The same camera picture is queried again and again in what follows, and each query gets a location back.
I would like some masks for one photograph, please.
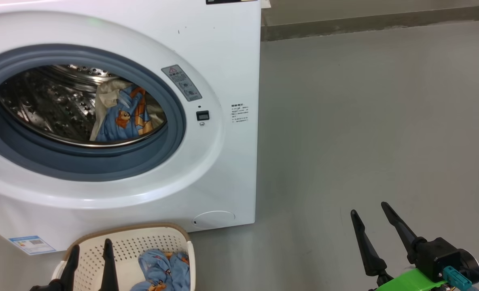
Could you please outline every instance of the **white laundry basket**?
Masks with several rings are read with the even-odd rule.
[[[112,240],[113,244],[120,291],[130,291],[135,284],[145,280],[138,264],[138,257],[151,249],[159,249],[165,253],[186,253],[189,257],[190,290],[195,290],[197,271],[193,243],[187,232],[174,224],[137,225],[83,236],[69,247],[64,260],[56,267],[53,279],[60,278],[72,247],[79,245],[74,291],[99,291],[105,263],[103,247],[107,238]]]

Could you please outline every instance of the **perforated basket wall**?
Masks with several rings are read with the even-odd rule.
[[[191,290],[195,289],[195,253],[188,234],[177,226],[147,227],[122,230],[97,236],[85,236],[79,245],[79,264],[74,277],[74,291],[99,291],[103,277],[103,246],[111,239],[114,247],[117,280],[120,291],[129,291],[145,280],[138,257],[147,250],[160,249],[166,253],[184,252],[189,256]],[[53,278],[61,276],[65,261],[58,266]]]

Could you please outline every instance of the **blue cloth with cartoon print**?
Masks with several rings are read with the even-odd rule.
[[[184,253],[169,258],[160,250],[149,250],[138,258],[146,281],[131,291],[190,291],[189,259]]]
[[[144,89],[137,85],[119,91],[117,105],[106,111],[96,141],[109,142],[136,138],[153,130],[146,111]]]

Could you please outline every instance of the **washing machine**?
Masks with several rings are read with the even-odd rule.
[[[254,223],[260,14],[0,0],[0,235],[39,254],[118,226]]]

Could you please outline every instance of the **basket rim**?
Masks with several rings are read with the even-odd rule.
[[[64,261],[69,259],[69,256],[71,254],[72,248],[75,245],[79,245],[80,243],[83,243],[84,241],[87,241],[89,239],[93,239],[97,236],[104,236],[107,234],[114,234],[116,232],[126,232],[127,230],[142,230],[144,228],[159,228],[159,227],[164,227],[164,228],[173,228],[175,230],[178,230],[181,234],[184,235],[184,238],[186,238],[186,241],[191,241],[189,238],[189,234],[182,228],[182,226],[177,225],[175,223],[144,223],[144,224],[136,224],[136,225],[130,225],[130,226],[123,226],[123,227],[116,227],[116,228],[111,228],[110,230],[103,230],[100,232],[93,232],[91,234],[87,234],[85,236],[82,236],[78,238],[76,241],[74,241],[69,248],[67,249],[65,256],[64,256]]]

